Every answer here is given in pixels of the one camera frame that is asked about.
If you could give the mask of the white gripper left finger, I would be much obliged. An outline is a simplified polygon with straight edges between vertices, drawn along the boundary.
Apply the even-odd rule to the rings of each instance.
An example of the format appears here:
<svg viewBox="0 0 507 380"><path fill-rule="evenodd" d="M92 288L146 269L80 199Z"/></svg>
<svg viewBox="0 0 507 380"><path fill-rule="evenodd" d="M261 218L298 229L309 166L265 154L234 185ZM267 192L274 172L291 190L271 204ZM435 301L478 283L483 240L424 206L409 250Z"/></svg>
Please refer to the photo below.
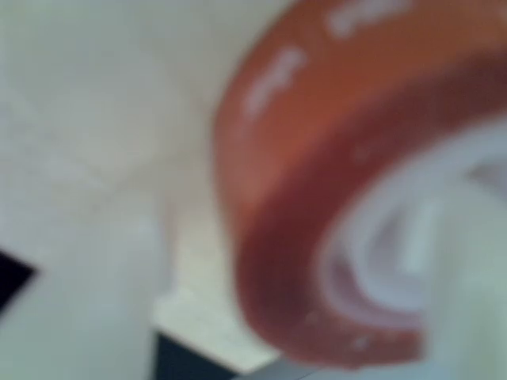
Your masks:
<svg viewBox="0 0 507 380"><path fill-rule="evenodd" d="M94 227L2 316L2 378L148 379L154 304L169 285L155 222Z"/></svg>

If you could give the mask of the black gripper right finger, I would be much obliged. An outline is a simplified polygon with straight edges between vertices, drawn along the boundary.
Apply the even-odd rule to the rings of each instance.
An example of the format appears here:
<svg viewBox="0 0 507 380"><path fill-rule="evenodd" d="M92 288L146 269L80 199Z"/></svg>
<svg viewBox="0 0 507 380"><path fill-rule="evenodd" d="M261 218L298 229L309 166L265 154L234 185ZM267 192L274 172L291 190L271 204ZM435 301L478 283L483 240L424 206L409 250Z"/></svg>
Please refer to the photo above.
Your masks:
<svg viewBox="0 0 507 380"><path fill-rule="evenodd" d="M506 202L486 189L429 201L420 273L425 354L450 379L506 377Z"/></svg>

